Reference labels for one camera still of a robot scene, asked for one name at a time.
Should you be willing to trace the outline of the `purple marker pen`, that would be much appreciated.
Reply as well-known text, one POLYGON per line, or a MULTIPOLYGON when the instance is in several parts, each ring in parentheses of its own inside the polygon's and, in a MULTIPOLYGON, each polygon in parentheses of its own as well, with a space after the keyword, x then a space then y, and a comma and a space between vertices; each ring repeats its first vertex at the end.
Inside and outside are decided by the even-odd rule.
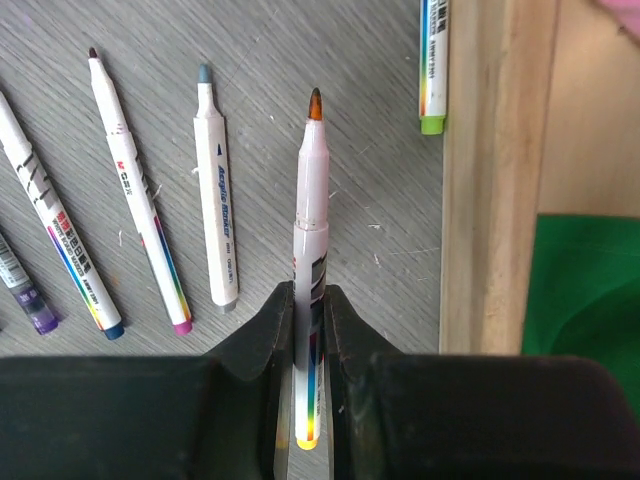
POLYGON ((48 334, 58 327, 57 316, 4 237, 1 237, 1 279, 40 335, 48 334))

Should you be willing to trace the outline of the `green cap marker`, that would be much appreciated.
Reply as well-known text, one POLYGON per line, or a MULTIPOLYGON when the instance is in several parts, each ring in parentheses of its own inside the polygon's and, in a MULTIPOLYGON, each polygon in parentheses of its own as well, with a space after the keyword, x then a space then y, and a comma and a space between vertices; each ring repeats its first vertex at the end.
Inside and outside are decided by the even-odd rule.
POLYGON ((419 118, 423 135, 444 132, 447 115, 449 1, 420 2, 419 118))

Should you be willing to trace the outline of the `yellow cap marker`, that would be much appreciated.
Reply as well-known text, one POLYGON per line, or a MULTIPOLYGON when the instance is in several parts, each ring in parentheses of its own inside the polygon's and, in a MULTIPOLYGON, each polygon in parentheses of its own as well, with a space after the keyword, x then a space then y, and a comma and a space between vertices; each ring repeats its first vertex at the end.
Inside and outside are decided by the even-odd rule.
POLYGON ((317 446, 321 431, 329 160, 322 96, 314 88, 298 154, 293 224, 294 435, 304 451, 317 446))

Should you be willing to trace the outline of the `magenta marker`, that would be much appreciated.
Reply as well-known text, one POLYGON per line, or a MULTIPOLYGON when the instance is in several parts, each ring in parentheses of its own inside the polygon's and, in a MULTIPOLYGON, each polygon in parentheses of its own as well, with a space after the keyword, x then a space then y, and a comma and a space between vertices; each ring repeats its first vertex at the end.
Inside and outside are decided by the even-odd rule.
POLYGON ((108 147, 174 332, 192 331, 192 316, 116 88, 95 48, 88 51, 91 87, 108 147))

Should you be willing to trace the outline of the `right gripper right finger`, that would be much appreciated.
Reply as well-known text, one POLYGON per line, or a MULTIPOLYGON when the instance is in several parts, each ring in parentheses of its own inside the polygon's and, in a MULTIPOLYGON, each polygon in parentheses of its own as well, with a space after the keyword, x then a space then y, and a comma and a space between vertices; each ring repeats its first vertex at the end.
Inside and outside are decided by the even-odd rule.
POLYGON ((408 354, 324 297, 334 479, 635 479, 622 388, 576 357, 408 354))

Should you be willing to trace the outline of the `grey marker pen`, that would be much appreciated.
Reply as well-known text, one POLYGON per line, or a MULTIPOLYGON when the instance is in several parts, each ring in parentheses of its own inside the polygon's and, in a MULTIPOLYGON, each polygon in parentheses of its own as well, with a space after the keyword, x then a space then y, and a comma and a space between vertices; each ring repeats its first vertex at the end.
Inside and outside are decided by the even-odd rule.
POLYGON ((193 119, 211 299, 222 312, 236 307, 236 265, 225 118, 216 107, 213 76, 199 66, 198 108, 193 119))

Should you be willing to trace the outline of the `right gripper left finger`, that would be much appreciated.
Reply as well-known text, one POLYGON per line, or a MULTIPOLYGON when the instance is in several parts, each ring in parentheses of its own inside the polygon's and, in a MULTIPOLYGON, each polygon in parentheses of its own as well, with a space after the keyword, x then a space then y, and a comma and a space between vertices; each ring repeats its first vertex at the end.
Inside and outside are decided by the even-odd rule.
POLYGON ((5 479, 283 479, 293 289, 200 356, 1 362, 5 479))

